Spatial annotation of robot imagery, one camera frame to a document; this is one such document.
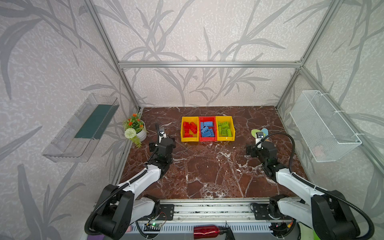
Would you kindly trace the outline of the green lego long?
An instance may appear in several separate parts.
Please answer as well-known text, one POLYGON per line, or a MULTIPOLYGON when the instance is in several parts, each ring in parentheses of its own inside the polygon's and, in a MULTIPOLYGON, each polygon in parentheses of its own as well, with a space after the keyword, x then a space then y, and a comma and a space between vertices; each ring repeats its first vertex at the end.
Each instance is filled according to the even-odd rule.
POLYGON ((220 137, 230 137, 231 138, 233 136, 230 128, 219 127, 218 133, 219 133, 220 137))

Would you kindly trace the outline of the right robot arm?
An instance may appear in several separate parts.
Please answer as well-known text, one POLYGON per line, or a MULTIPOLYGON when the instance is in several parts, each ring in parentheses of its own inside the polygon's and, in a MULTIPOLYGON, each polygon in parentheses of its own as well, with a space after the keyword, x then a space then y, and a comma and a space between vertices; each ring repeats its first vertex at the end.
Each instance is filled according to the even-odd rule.
POLYGON ((361 234, 345 196, 337 190, 325 194, 291 173, 289 168, 278 162, 277 148, 272 142, 248 145, 246 154, 258 158, 269 178, 302 199, 296 201, 285 195, 273 197, 270 210, 272 217, 293 217, 312 228, 321 240, 352 240, 361 234))

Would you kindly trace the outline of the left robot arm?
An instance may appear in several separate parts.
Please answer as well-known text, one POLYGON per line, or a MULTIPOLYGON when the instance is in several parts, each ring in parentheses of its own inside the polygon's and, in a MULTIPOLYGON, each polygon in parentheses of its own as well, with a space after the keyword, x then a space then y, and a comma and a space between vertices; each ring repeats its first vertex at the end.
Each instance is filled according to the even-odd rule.
POLYGON ((87 235, 104 235, 119 240, 132 223, 145 216, 157 215, 156 201, 146 197, 137 198, 169 170, 176 143, 158 123, 155 126, 157 142, 150 145, 152 154, 144 169, 131 179, 119 185, 109 184, 102 190, 94 210, 85 222, 84 231, 87 235))

